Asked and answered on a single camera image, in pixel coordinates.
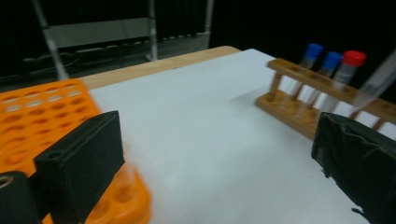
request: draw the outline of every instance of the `wooden table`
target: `wooden table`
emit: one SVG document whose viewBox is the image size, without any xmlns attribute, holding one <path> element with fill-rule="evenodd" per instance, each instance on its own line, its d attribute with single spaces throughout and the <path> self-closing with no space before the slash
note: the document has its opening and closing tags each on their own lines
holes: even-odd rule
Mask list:
<svg viewBox="0 0 396 224">
<path fill-rule="evenodd" d="M 135 66 L 125 67 L 87 77 L 81 77 L 80 80 L 84 82 L 89 90 L 93 90 L 136 77 L 143 77 L 150 74 L 190 65 L 193 63 L 201 63 L 239 51 L 239 49 L 228 46 L 218 47 L 214 49 L 206 49 L 194 53 L 162 59 L 155 62 L 142 63 Z"/>
</svg>

